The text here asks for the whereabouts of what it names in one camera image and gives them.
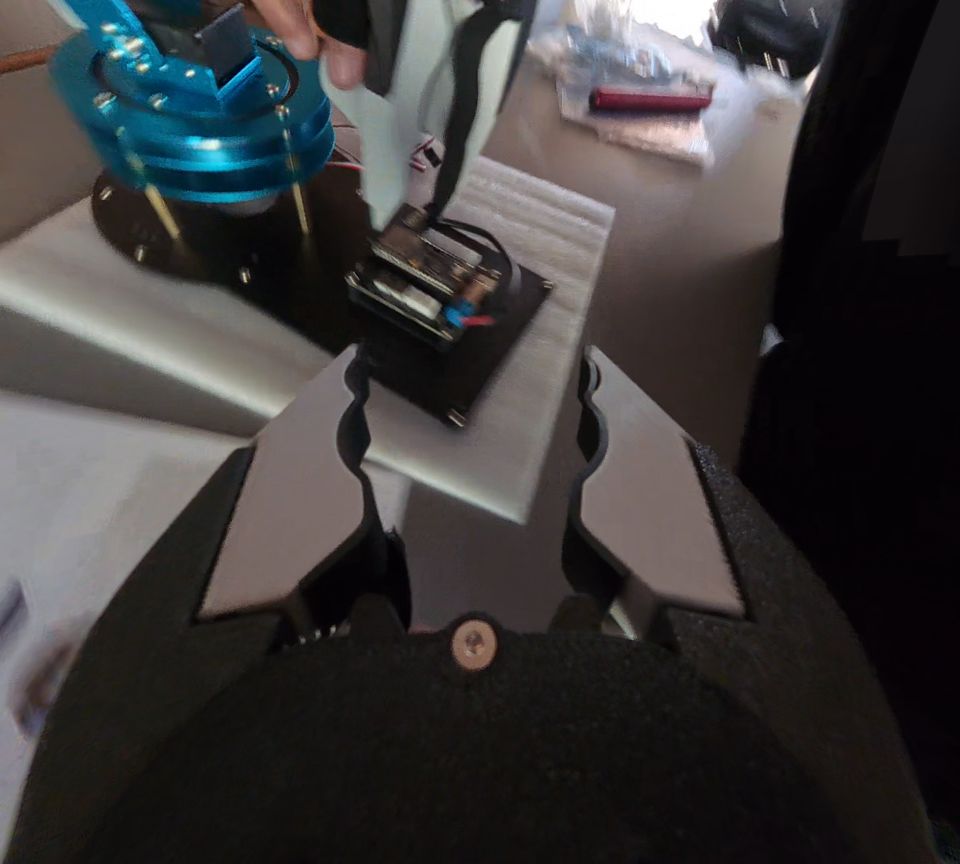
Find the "printed instruction manual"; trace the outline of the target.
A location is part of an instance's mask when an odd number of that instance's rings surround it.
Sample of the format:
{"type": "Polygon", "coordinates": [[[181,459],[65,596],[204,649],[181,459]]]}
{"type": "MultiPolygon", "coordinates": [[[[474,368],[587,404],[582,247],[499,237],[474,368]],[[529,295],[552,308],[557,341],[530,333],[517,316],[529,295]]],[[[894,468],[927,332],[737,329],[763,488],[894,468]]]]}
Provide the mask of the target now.
{"type": "Polygon", "coordinates": [[[243,439],[2,393],[2,750],[50,705],[22,704],[243,439]]]}

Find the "white foam sheet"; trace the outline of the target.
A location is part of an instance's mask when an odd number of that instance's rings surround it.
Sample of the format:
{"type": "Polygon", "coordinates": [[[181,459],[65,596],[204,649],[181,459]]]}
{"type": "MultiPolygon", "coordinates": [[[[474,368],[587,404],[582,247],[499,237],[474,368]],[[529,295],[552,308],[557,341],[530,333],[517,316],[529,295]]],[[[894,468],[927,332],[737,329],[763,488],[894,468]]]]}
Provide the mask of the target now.
{"type": "MultiPolygon", "coordinates": [[[[151,275],[97,234],[86,197],[2,242],[2,388],[249,436],[331,360],[211,287],[151,275]]],[[[453,214],[553,283],[464,428],[373,384],[369,457],[500,518],[532,507],[614,209],[481,158],[453,214]]]]}

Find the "controller circuit board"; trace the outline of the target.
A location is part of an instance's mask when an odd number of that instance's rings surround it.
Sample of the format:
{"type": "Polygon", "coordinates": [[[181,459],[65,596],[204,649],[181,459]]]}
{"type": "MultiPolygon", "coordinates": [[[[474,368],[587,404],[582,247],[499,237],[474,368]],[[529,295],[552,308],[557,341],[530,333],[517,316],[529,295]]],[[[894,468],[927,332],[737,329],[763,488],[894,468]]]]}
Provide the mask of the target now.
{"type": "Polygon", "coordinates": [[[502,319],[495,297],[516,295],[522,273],[491,233],[431,210],[404,203],[344,279],[355,305],[444,353],[502,319]]]}

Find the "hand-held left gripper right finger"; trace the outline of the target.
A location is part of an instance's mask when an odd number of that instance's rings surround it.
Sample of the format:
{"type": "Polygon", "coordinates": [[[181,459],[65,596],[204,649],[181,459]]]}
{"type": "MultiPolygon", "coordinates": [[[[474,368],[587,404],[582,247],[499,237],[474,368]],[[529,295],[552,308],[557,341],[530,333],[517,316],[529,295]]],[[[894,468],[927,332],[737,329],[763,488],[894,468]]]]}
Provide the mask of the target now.
{"type": "Polygon", "coordinates": [[[746,620],[690,437],[597,346],[578,396],[583,466],[562,544],[572,590],[634,641],[667,610],[746,620]]]}

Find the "crumpled clear plastic bags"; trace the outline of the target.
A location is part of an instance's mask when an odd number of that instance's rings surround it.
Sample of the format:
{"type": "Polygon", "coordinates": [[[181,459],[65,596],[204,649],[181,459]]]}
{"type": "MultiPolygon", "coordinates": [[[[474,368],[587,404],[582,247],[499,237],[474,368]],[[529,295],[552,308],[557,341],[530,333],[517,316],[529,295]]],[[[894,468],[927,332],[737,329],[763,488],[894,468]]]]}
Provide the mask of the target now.
{"type": "Polygon", "coordinates": [[[526,50],[544,72],[573,83],[666,84],[675,76],[656,46],[598,38],[572,23],[533,34],[526,50]]]}

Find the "blue toy robot arm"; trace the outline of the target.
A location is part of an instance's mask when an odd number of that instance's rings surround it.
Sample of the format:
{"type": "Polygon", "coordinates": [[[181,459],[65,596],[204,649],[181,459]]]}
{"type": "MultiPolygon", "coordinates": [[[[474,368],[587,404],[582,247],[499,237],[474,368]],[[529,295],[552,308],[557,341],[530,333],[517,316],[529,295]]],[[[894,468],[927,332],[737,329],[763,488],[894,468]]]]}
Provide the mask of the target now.
{"type": "MultiPolygon", "coordinates": [[[[345,276],[380,231],[362,191],[360,130],[238,0],[60,0],[81,29],[50,73],[99,154],[120,210],[102,236],[145,267],[222,284],[339,352],[366,344],[384,387],[448,426],[474,403],[551,288],[520,267],[506,314],[447,352],[355,305],[345,276]]],[[[414,148],[405,203],[431,207],[445,154],[414,148]]]]}

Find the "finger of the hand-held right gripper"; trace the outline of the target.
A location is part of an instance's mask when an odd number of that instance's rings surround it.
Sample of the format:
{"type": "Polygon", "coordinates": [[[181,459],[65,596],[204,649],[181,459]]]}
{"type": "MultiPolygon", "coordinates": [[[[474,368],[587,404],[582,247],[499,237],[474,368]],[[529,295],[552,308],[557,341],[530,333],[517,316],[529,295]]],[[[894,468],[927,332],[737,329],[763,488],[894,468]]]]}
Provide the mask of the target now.
{"type": "Polygon", "coordinates": [[[382,231],[405,203],[410,162],[425,137],[445,138],[453,104],[453,40],[469,0],[407,0],[385,95],[363,88],[362,191],[369,222],[382,231]]]}
{"type": "Polygon", "coordinates": [[[496,123],[511,80],[522,25],[481,5],[453,33],[452,97],[441,137],[444,153],[431,203],[440,215],[496,123]]]}

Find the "grey desk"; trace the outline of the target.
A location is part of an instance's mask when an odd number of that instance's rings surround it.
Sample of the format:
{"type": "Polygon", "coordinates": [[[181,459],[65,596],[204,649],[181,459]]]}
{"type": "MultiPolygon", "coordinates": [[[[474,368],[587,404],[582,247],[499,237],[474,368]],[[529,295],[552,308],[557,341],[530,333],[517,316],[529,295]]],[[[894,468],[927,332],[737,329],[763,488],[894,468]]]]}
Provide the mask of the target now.
{"type": "MultiPolygon", "coordinates": [[[[693,439],[735,461],[767,319],[799,108],[755,109],[725,76],[718,164],[600,143],[562,122],[528,62],[486,148],[514,203],[475,191],[492,232],[555,290],[464,429],[378,381],[372,460],[411,479],[402,536],[414,622],[484,611],[546,626],[566,582],[560,539],[583,344],[596,345],[693,439]]],[[[2,75],[2,388],[250,436],[330,361],[233,295],[140,271],[94,233],[99,161],[43,66],[2,75]]]]}

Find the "red electric screwdriver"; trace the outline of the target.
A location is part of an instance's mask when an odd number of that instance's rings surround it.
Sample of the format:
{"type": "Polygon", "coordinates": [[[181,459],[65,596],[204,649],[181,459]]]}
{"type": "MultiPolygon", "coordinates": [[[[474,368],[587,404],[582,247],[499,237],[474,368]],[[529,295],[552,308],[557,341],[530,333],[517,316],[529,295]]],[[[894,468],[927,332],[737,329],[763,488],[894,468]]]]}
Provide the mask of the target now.
{"type": "Polygon", "coordinates": [[[595,114],[698,114],[713,100],[712,88],[696,86],[600,86],[588,93],[586,102],[595,114]]]}

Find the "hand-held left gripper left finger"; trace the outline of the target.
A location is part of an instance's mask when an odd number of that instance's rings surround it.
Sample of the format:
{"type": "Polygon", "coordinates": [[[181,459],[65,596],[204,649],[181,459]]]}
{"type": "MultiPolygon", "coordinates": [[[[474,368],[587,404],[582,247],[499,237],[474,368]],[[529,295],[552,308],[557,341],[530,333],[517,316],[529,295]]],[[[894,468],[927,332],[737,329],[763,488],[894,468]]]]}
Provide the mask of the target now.
{"type": "Polygon", "coordinates": [[[409,630],[405,547],[362,467],[369,395],[365,349],[350,345],[261,430],[198,621],[276,613],[295,635],[322,636],[375,595],[409,630]]]}

